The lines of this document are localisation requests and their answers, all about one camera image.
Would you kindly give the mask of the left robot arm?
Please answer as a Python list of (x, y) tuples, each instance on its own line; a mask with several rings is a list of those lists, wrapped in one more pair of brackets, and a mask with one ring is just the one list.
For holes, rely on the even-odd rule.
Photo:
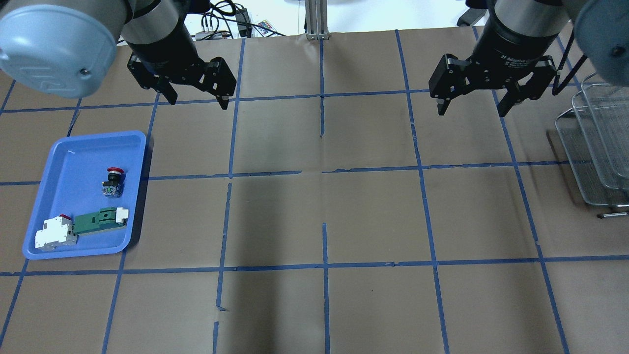
[(1, 69), (39, 92), (85, 98), (101, 87), (122, 39), (141, 88), (174, 105), (173, 85), (195, 87), (226, 110), (237, 80), (224, 58), (200, 58), (184, 23), (210, 8), (208, 0), (3, 0)]

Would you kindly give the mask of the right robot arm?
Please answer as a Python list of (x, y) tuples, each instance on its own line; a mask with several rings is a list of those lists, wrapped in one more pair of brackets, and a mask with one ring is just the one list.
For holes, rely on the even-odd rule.
[(628, 85), (628, 11), (626, 0), (468, 0), (489, 18), (472, 54), (459, 59), (444, 54), (429, 79), (429, 93), (439, 115), (451, 101), (474, 90), (500, 90), (497, 110), (505, 116), (514, 105), (539, 99), (549, 85), (559, 94), (582, 62), (559, 81), (564, 62), (546, 52), (568, 25), (566, 50), (576, 44), (604, 81)]

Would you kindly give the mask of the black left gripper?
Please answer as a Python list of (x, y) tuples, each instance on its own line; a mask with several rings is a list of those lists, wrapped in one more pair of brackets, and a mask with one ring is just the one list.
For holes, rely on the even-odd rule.
[(133, 52), (127, 68), (143, 89), (153, 89), (175, 105), (178, 94), (172, 84), (189, 85), (209, 92), (217, 99), (222, 110), (229, 107), (237, 80), (226, 60), (221, 57), (205, 62), (202, 58), (173, 59), (166, 62), (144, 62)]

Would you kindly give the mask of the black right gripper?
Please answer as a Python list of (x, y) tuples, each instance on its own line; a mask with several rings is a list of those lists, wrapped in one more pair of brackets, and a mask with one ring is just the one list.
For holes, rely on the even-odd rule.
[(502, 54), (471, 56), (462, 60), (444, 54), (429, 79), (430, 96), (436, 99), (437, 112), (445, 115), (450, 100), (474, 90), (505, 89), (497, 105), (500, 117), (526, 99), (539, 99), (556, 76), (551, 56), (513, 59)]

